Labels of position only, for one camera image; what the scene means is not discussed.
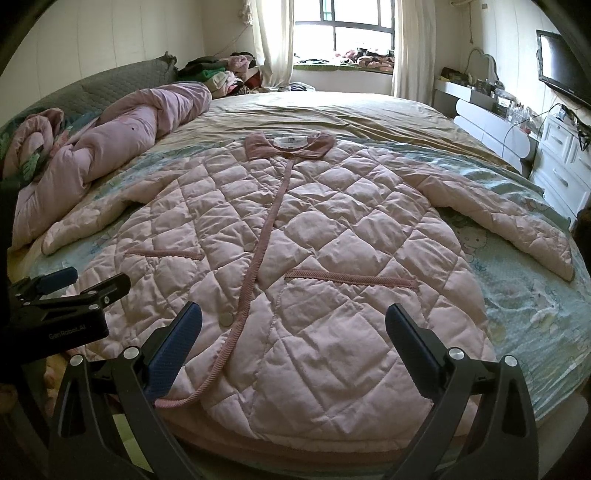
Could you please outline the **left white curtain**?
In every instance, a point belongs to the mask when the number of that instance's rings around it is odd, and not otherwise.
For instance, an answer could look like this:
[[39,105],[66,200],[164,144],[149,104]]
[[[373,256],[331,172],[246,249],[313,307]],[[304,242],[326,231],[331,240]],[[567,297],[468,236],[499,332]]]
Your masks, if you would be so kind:
[[294,67],[294,0],[249,1],[249,12],[263,87],[287,87]]

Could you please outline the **pink quilted coat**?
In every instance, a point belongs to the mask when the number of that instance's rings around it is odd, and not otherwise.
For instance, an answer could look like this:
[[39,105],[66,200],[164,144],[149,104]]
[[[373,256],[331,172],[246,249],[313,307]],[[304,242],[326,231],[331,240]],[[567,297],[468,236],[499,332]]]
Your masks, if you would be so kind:
[[401,304],[449,347],[491,360],[482,290],[450,207],[564,280],[567,236],[484,186],[386,148],[329,135],[242,141],[181,159],[73,211],[52,248],[85,237],[127,203],[138,210],[74,292],[114,274],[128,294],[108,333],[80,352],[110,359],[143,344],[187,302],[204,323],[158,407],[173,428],[329,454],[405,447],[426,417],[388,337]]

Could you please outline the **black wall television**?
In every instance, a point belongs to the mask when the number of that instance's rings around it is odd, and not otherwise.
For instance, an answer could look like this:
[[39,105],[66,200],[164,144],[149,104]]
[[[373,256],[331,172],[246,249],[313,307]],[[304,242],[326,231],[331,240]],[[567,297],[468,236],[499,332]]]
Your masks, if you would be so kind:
[[571,100],[590,108],[590,80],[564,38],[536,31],[538,79]]

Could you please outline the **rolled pink duvet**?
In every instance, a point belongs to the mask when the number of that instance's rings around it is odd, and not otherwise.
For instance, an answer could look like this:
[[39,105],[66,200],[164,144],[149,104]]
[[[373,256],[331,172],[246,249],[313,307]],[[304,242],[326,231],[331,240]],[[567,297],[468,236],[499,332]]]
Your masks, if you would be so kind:
[[95,180],[204,114],[211,100],[204,84],[188,82],[139,89],[109,105],[51,156],[39,179],[20,190],[11,247],[32,243],[72,210]]

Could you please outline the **white drawer cabinet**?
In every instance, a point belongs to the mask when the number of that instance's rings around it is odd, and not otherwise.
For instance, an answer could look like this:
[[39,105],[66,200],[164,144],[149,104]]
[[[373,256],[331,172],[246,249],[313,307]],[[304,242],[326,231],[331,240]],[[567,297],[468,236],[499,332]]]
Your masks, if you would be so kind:
[[590,206],[590,147],[582,150],[576,128],[556,115],[546,117],[530,181],[573,228],[580,211]]

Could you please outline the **grey padded headboard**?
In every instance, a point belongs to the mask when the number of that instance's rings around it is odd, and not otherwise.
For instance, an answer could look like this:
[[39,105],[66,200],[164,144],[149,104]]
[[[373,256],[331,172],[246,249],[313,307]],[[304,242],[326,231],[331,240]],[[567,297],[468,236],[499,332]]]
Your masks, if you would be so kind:
[[104,110],[116,100],[144,88],[155,88],[176,79],[177,59],[164,55],[85,77],[31,104],[1,124],[1,133],[12,134],[24,119],[49,108],[59,108],[67,122]]

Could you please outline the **vanity mirror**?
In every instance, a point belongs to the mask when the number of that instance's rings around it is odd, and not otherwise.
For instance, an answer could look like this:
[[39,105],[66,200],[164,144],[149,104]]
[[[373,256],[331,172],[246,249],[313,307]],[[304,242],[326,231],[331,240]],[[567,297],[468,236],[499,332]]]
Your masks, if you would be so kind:
[[499,80],[495,58],[478,47],[470,51],[464,73],[473,85],[478,81],[495,84]]

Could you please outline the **right white curtain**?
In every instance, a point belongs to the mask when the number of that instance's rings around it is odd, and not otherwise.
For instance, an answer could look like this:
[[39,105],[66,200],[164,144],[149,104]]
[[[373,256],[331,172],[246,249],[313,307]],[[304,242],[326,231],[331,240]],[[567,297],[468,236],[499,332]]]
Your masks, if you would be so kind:
[[394,97],[431,103],[436,64],[434,0],[394,1]]

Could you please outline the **beige bed sheet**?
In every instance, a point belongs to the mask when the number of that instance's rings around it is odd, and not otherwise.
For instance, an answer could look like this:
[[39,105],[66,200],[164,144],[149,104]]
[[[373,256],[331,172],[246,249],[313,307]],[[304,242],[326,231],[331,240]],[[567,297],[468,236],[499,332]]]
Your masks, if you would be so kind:
[[433,107],[370,93],[274,92],[216,99],[206,113],[163,137],[153,149],[235,140],[253,132],[328,132],[361,140],[408,143],[472,156],[517,171]]

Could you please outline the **white curtain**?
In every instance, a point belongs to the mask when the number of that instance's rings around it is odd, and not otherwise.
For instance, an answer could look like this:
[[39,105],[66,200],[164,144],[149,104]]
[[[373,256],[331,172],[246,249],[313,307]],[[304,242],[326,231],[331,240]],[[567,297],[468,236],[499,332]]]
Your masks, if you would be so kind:
[[294,67],[294,0],[249,1],[249,12],[263,87],[287,87]]
[[434,0],[394,1],[394,97],[431,103],[436,64]]

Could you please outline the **clothes on window sill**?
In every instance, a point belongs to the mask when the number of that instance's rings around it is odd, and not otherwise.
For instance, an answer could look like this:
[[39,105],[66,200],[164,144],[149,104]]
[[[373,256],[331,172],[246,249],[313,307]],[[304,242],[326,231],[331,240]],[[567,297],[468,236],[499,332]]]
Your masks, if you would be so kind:
[[356,48],[345,53],[335,53],[331,58],[300,58],[294,60],[295,69],[307,70],[359,70],[392,75],[394,73],[394,51]]

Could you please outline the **green cartoon print blanket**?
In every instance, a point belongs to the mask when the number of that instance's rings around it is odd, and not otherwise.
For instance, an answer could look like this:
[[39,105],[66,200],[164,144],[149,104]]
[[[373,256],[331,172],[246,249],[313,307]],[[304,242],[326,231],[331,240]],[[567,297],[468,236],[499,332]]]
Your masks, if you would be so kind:
[[[135,182],[181,161],[183,157],[214,153],[237,153],[235,141],[201,142],[178,148],[151,149],[131,160],[120,170],[100,180],[87,203],[101,201],[123,192]],[[452,153],[443,148],[400,141],[378,141],[339,136],[339,141],[363,147],[386,149],[407,158],[442,167],[473,180],[515,201],[534,218],[553,227],[567,228],[567,221],[541,202],[541,188],[501,166],[494,166],[475,154]],[[125,207],[124,212],[102,231],[77,240],[52,255],[34,251],[22,260],[20,275],[47,274],[75,267],[81,274],[102,253],[130,216],[140,207]],[[460,240],[469,265],[482,288],[488,332],[497,354],[513,354],[521,363],[532,397],[536,420],[549,416],[578,391],[590,376],[590,277],[576,245],[572,245],[575,277],[565,282],[545,269],[531,256],[520,252],[499,235],[486,233],[477,223],[451,209],[439,210]]]

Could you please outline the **window with dark frame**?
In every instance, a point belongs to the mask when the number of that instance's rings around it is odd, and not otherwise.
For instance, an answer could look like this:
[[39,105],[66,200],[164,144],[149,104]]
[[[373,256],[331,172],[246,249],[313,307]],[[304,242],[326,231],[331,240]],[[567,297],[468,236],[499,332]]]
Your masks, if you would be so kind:
[[297,0],[294,55],[329,60],[356,49],[388,52],[394,46],[391,0]]

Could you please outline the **white dressing table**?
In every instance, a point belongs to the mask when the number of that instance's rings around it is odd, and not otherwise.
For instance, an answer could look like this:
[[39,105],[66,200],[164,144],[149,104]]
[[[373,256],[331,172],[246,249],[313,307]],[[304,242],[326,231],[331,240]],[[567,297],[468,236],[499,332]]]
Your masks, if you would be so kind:
[[537,141],[493,112],[491,97],[447,80],[434,83],[433,106],[528,178]]

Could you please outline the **pile of clothes by bed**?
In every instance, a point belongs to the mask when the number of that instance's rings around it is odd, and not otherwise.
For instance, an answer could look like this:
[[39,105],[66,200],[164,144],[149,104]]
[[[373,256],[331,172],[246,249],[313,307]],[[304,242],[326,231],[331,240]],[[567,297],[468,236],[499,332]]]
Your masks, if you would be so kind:
[[257,93],[263,86],[259,64],[249,52],[199,57],[178,70],[176,80],[202,83],[214,99]]

